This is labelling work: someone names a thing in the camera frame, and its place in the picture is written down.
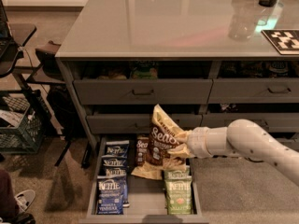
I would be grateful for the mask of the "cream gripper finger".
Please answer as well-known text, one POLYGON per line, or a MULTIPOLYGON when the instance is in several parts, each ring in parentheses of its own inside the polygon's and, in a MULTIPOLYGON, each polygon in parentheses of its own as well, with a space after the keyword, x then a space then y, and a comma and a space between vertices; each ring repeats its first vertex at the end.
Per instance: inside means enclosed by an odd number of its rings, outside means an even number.
POLYGON ((188 158, 189 157, 189 150, 185 144, 179 145, 175 148, 168 149, 167 153, 171 157, 175 157, 175 158, 188 158))
POLYGON ((190 131, 182 131, 174 136, 179 143, 186 143, 190 135, 190 131))

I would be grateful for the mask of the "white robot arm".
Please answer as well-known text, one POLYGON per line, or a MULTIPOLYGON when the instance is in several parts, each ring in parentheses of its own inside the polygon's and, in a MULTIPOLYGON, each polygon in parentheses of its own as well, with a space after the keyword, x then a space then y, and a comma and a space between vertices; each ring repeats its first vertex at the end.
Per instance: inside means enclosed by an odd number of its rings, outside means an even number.
POLYGON ((268 163, 299 185, 299 153, 248 119, 234 120, 227 127, 197 127, 187 131, 181 144, 167 153, 180 158, 253 158, 268 163))

